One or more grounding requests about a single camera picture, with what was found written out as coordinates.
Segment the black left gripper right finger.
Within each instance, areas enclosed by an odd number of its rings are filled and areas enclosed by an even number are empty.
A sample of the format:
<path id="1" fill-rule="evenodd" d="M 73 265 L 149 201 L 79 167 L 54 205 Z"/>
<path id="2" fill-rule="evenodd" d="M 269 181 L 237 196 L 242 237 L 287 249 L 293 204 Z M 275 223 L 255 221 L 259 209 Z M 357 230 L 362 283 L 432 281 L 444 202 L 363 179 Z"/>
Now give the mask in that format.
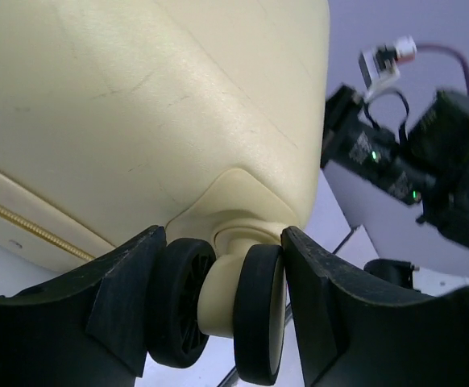
<path id="1" fill-rule="evenodd" d="M 281 244 L 306 385 L 469 386 L 469 286 L 401 288 L 296 227 Z"/>

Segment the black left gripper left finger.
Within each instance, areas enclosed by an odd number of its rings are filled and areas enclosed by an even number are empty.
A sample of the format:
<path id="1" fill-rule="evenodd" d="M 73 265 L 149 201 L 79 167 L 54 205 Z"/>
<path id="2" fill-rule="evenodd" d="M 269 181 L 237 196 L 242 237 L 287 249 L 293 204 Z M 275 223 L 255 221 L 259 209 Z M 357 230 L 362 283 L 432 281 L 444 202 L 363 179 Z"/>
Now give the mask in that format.
<path id="1" fill-rule="evenodd" d="M 149 227 L 113 251 L 0 296 L 0 386 L 132 386 L 147 358 L 145 298 L 166 245 Z"/>

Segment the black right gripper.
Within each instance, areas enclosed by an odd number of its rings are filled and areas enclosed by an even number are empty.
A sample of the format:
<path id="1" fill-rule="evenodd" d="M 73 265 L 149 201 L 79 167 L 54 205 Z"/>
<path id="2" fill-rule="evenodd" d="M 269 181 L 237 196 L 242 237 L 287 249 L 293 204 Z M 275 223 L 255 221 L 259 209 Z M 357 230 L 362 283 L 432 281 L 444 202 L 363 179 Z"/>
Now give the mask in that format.
<path id="1" fill-rule="evenodd" d="M 406 206 L 417 223 L 469 249 L 469 95 L 440 89 L 416 125 L 392 133 L 348 85 L 326 99 L 321 165 L 334 162 Z"/>

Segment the yellow hard-shell suitcase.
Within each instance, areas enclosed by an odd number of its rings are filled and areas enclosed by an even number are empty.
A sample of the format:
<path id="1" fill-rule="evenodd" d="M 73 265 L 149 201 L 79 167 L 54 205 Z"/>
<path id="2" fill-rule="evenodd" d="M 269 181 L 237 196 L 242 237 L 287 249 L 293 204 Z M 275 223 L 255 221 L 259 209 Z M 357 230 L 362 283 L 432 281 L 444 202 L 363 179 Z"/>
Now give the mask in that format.
<path id="1" fill-rule="evenodd" d="M 329 40 L 326 1 L 0 1 L 0 246 L 58 277 L 162 227 L 147 358 L 272 385 Z"/>

